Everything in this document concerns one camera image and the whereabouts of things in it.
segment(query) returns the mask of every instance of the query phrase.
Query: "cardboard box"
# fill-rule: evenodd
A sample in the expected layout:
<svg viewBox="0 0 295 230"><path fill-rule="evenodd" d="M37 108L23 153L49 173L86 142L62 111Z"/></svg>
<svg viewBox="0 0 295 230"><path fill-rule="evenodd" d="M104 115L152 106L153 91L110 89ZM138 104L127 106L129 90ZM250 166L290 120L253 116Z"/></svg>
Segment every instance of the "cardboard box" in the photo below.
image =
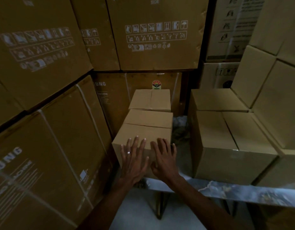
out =
<svg viewBox="0 0 295 230"><path fill-rule="evenodd" d="M282 149L257 116L250 114L280 156L260 175L256 185L295 189L295 150Z"/></svg>
<svg viewBox="0 0 295 230"><path fill-rule="evenodd" d="M94 70L120 70L106 0L71 0Z"/></svg>
<svg viewBox="0 0 295 230"><path fill-rule="evenodd" d="M23 109L19 103L0 83L0 126L22 111Z"/></svg>
<svg viewBox="0 0 295 230"><path fill-rule="evenodd" d="M150 162L156 161L155 152L151 149L150 143L156 142L157 138L164 138L171 142L172 125L173 113L131 109L112 142L120 166L122 166L121 144L126 145L129 138L134 139L137 135L139 141L146 138L142 161L147 156ZM145 176L158 179L150 168Z"/></svg>
<svg viewBox="0 0 295 230"><path fill-rule="evenodd" d="M107 4L122 70L197 68L208 0Z"/></svg>
<svg viewBox="0 0 295 230"><path fill-rule="evenodd" d="M247 46L231 88L247 107L252 108L276 57Z"/></svg>
<svg viewBox="0 0 295 230"><path fill-rule="evenodd" d="M206 61L241 59L264 0L217 0Z"/></svg>
<svg viewBox="0 0 295 230"><path fill-rule="evenodd" d="M250 185L277 157L249 113L197 111L192 123L195 178Z"/></svg>
<svg viewBox="0 0 295 230"><path fill-rule="evenodd" d="M25 110L90 69L69 0L0 0L0 81Z"/></svg>
<svg viewBox="0 0 295 230"><path fill-rule="evenodd" d="M248 112L248 108L238 99L231 89L192 89L188 109L188 122L196 111Z"/></svg>
<svg viewBox="0 0 295 230"><path fill-rule="evenodd" d="M74 229L100 197L111 138L91 77L78 86L0 134L2 229Z"/></svg>
<svg viewBox="0 0 295 230"><path fill-rule="evenodd" d="M136 89L130 109L171 112L169 89Z"/></svg>
<svg viewBox="0 0 295 230"><path fill-rule="evenodd" d="M113 137L122 126L137 89L169 89L171 111L178 116L181 77L182 73L98 73L94 77L96 91Z"/></svg>
<svg viewBox="0 0 295 230"><path fill-rule="evenodd" d="M204 63L199 88L230 88L238 66L239 62Z"/></svg>
<svg viewBox="0 0 295 230"><path fill-rule="evenodd" d="M295 150L295 67L275 62L253 112L282 148Z"/></svg>
<svg viewBox="0 0 295 230"><path fill-rule="evenodd" d="M277 55L294 26L295 0L265 0L249 44Z"/></svg>

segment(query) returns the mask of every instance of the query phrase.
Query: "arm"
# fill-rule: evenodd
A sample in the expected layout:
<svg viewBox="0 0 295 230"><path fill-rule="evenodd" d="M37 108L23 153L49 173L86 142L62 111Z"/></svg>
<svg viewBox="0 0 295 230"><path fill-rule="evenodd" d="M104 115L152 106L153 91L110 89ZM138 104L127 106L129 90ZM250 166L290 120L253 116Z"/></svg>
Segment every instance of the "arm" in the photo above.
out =
<svg viewBox="0 0 295 230"><path fill-rule="evenodd" d="M156 160L151 168L155 176L165 182L171 190L178 194L187 204L202 224L208 230L213 229L244 229L225 210L195 190L188 182L179 175L176 166L176 146L173 144L172 151L168 140L157 139L151 142L151 147L156 153Z"/></svg>
<svg viewBox="0 0 295 230"><path fill-rule="evenodd" d="M121 178L112 187L109 194L100 201L88 217L78 226L77 230L109 229L125 196L132 186L145 175L148 167L148 157L145 160L144 166L141 166L142 152L146 139L141 141L139 150L137 150L138 141L139 137L137 136L131 147L131 139L129 139L126 145L126 153L124 152L124 146L121 145L123 161Z"/></svg>

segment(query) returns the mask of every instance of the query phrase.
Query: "packing tape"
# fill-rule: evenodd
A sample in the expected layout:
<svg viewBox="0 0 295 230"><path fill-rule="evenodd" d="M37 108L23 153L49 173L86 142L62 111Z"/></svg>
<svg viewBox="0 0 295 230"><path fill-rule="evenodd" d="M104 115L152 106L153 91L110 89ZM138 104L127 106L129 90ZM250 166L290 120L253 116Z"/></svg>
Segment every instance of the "packing tape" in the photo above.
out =
<svg viewBox="0 0 295 230"><path fill-rule="evenodd" d="M226 51L226 55L225 55L225 60L227 59L228 57L228 54L230 52L230 48L231 48L231 44L233 43L233 38L234 38L234 34L235 34L235 31L236 31L236 28L237 28L237 23L238 23L238 20L240 18L240 15L241 15L241 9L242 9L242 5L244 3L244 0L241 0L241 4L240 4L240 7L239 7L239 11L238 11L238 14L237 14L237 17L236 17L236 20L235 20L235 25L234 25L234 30L233 30L233 34L229 40L229 44L228 44L228 48L227 48L227 51Z"/></svg>
<svg viewBox="0 0 295 230"><path fill-rule="evenodd" d="M53 138L55 139L55 141L56 141L56 143L57 143L57 145L58 145L58 147L59 147L59 149L60 149L60 151L61 151L63 157L65 158L66 162L68 163L68 165L69 165L69 167L70 167L70 169L71 169L71 171L72 171L72 173L73 173L73 175L74 175L74 177L75 177L75 179L76 179L76 181L77 181L77 183L78 183L80 189L81 189L82 192L84 193L84 196L86 197L88 203L90 204L91 208L93 209L93 205L92 205L92 203L90 202L90 199L88 198L87 193L85 192L84 188L83 188L82 185L80 184L80 180L78 179L78 177L77 177L77 175L76 175L76 173L75 173L75 171L74 171L74 169L73 169L73 167L72 167L72 165L71 165L71 163L70 163L70 161L69 161L67 155L65 154L65 152L64 152L64 150L63 150L61 144L59 143L59 141L58 141L58 139L57 139L57 137L56 137L56 135L55 135L53 129L51 128L49 122L47 121L47 119L46 119L46 117L45 117L43 111L42 111L41 109L39 109L38 112L41 114L41 116L42 116L44 122L46 123L48 129L50 130L50 132L51 132L51 134L52 134L52 136L53 136Z"/></svg>
<svg viewBox="0 0 295 230"><path fill-rule="evenodd" d="M173 103L173 98L175 96L175 89L176 89L178 77L179 77L179 73L177 73L177 76L176 76L176 79L175 79L175 85L174 85L174 89L173 89L173 93L172 93L172 98L171 98L171 107L172 107L172 103Z"/></svg>
<svg viewBox="0 0 295 230"><path fill-rule="evenodd" d="M68 219L64 214L53 208L50 204L45 202L40 197L36 196L33 192L31 192L29 189L27 189L25 186L21 185L20 183L16 182L12 177L9 175L3 173L0 170L0 176L5 178L5 180L9 180L10 183L12 183L14 186L16 186L18 189L23 190L24 193L26 193L28 196L32 197L36 201L38 201L40 204L44 205L46 208L50 209L54 213L56 213L58 216L60 216L63 220L65 220L68 224L72 225L73 227L77 228L77 225L70 219Z"/></svg>
<svg viewBox="0 0 295 230"><path fill-rule="evenodd" d="M128 88L128 82L127 82L127 73L125 73L125 82L126 82L126 88L127 88L127 93L128 93L128 98L129 98L129 104L130 104L131 99L130 99L129 88Z"/></svg>
<svg viewBox="0 0 295 230"><path fill-rule="evenodd" d="M102 141L101 135L100 135L100 133L99 133L99 131L98 131L98 128L97 128L97 126L96 126L95 119L94 119L94 117L93 117L93 115L92 115L91 108L90 108L90 106L89 106L89 104L88 104L88 102L87 102L87 100L86 100L85 94L84 94L84 92L82 91L82 89L80 88L80 86L79 86L78 84L76 84L76 87L79 89L79 91L80 91L80 93L81 93L81 95L82 95L82 99L84 100L84 103L85 103L85 105L86 105L86 107L87 107L87 109L88 109L89 115L90 115L90 117L91 117L91 119L92 119L92 122L93 122L94 128L95 128L95 130L96 130L96 133L97 133L97 135L98 135L98 137L99 137L99 139L100 139L100 141L101 141L101 143L102 143L103 149L104 149L104 151L105 151L105 153L106 153L106 155L107 155L107 150L106 150L106 148L105 148L105 146L104 146L104 143L103 143L103 141Z"/></svg>

